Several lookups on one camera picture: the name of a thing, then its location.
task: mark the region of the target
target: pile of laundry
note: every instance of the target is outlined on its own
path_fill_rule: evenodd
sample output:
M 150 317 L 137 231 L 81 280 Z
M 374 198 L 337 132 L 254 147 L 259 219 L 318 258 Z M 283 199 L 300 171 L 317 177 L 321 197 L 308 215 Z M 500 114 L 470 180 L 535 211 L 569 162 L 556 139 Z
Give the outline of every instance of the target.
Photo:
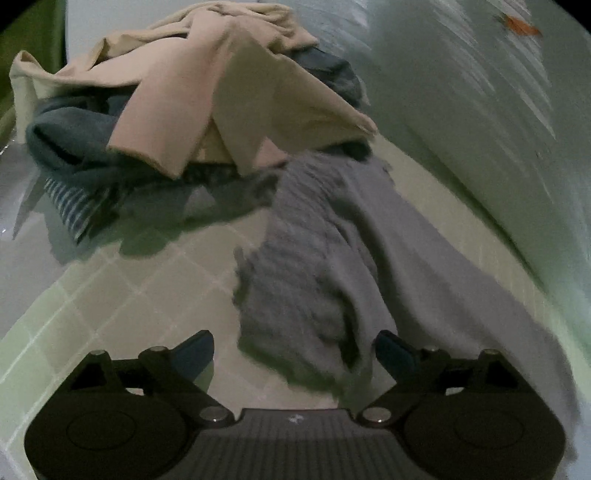
M 10 75 L 19 139 L 76 241 L 117 215 L 161 225 L 271 206 L 260 249 L 237 253 L 243 350 L 363 404 L 384 388 L 382 329 L 459 357 L 496 348 L 570 438 L 560 345 L 396 192 L 368 146 L 362 84 L 289 8 L 199 4 L 56 74 L 20 53 Z
M 268 205 L 289 155 L 361 158 L 376 133 L 349 63 L 283 5 L 193 5 L 56 74 L 20 52 L 10 78 L 18 139 L 76 242 L 120 215 L 161 225 Z

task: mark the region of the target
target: striped cloth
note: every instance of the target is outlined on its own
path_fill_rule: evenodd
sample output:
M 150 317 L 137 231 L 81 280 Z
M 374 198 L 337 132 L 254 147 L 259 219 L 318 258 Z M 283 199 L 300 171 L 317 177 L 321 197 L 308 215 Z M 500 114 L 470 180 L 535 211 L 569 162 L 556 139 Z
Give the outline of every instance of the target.
M 218 186 L 239 178 L 236 165 L 190 164 L 179 180 L 162 177 L 155 183 Z M 47 179 L 44 190 L 57 209 L 68 233 L 79 244 L 93 237 L 117 217 L 121 201 L 139 186 L 116 184 L 91 192 L 60 180 Z
M 43 189 L 77 244 L 116 218 L 113 208 L 121 196 L 118 187 L 90 193 L 59 180 L 47 179 Z

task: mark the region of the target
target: beige shirt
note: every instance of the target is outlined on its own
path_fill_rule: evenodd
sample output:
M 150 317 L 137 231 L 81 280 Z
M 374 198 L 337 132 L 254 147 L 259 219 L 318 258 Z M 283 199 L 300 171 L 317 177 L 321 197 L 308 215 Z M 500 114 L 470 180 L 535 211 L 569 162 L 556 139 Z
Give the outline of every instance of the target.
M 280 54 L 315 44 L 283 5 L 207 2 L 111 34 L 56 74 L 20 52 L 10 72 L 18 138 L 41 99 L 135 84 L 108 148 L 170 177 L 189 161 L 236 163 L 245 174 L 372 137 L 367 116 Z

